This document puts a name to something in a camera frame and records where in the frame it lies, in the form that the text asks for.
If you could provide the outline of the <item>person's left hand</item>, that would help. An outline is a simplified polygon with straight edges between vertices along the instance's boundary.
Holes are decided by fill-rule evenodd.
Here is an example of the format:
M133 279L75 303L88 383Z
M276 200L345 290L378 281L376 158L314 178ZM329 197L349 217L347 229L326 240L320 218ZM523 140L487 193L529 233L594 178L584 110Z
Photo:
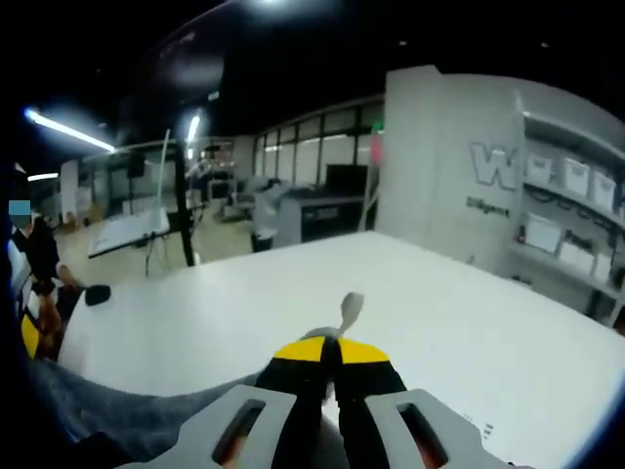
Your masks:
M51 295L39 295L38 299L41 354L56 362L63 341L62 318Z

